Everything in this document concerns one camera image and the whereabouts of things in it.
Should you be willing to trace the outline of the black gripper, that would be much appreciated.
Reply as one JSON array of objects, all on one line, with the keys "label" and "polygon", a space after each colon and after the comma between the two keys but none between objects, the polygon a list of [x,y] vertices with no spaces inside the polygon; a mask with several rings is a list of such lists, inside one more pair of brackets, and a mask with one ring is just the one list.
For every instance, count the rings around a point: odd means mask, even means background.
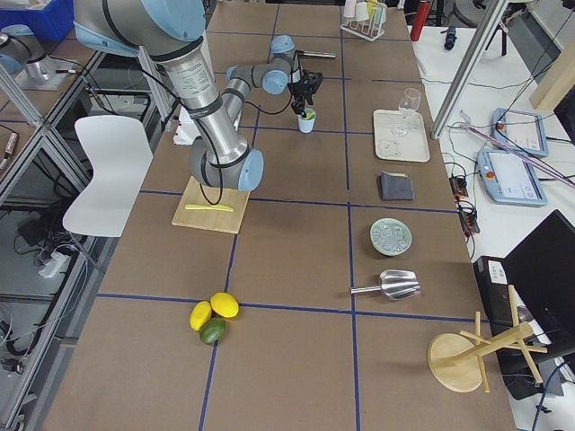
[{"label": "black gripper", "polygon": [[313,104],[313,86],[308,80],[300,80],[289,85],[293,101],[291,108],[297,116],[305,116],[305,105]]}]

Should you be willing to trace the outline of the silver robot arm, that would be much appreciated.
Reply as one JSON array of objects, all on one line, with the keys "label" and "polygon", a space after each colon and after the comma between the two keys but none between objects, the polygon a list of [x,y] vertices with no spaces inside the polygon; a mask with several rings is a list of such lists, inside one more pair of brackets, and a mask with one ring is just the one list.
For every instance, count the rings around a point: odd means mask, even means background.
[{"label": "silver robot arm", "polygon": [[73,64],[51,58],[24,24],[1,29],[1,66],[23,90],[57,90],[75,73]]},{"label": "silver robot arm", "polygon": [[190,171],[205,186],[251,191],[261,182],[263,155],[234,127],[252,89],[289,90],[293,111],[304,116],[323,80],[301,67],[292,39],[281,35],[271,43],[268,63],[231,67],[220,92],[201,52],[206,22],[200,1],[76,1],[74,13],[75,34],[85,46],[124,57],[136,57],[144,48],[165,69],[199,130]]}]

